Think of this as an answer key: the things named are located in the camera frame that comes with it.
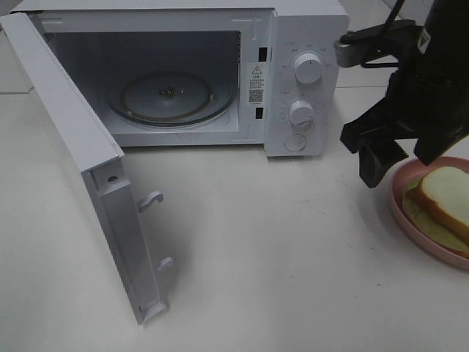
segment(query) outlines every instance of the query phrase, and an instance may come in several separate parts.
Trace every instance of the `white table surface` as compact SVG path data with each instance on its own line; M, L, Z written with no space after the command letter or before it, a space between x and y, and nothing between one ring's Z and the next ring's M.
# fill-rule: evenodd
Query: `white table surface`
M379 22L386 8L376 7ZM155 256L175 260L163 278L171 309L144 326L42 112L27 94L0 94L0 351L467 351L468 273L401 233L387 205L391 173L368 189L339 142L385 91L375 78L350 82L336 91L320 158L267 159L251 146L125 150L137 197L165 195L141 220ZM468 151L465 140L449 154Z

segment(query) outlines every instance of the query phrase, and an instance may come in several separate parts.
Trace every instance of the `white knob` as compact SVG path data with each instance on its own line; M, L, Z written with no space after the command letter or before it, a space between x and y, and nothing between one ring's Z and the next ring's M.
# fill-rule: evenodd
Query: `white knob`
M311 84L321 78L321 59L316 54L301 54L293 65L296 79L303 84Z
M314 119L314 110L306 100L298 100L290 106L288 117L292 125L302 125Z

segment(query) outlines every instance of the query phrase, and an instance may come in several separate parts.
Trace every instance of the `bread crust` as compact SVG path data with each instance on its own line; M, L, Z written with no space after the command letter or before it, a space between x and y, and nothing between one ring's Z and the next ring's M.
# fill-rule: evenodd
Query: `bread crust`
M424 180L425 177L418 183L417 187L408 191L409 198L425 210L435 221L449 228L461 241L469 245L469 227L447 214L436 201L425 194L423 191Z

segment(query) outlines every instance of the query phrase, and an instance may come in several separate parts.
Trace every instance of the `qr code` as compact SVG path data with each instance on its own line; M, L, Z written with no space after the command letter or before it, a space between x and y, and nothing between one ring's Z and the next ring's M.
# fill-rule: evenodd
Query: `qr code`
M251 89L249 90L249 103L261 103L264 97L263 89Z

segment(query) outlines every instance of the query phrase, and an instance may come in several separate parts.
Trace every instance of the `control panel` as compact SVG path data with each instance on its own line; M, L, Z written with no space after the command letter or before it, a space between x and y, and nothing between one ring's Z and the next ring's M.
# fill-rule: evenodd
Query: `control panel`
M265 150L269 156L318 155L339 67L333 42L346 15L276 18Z

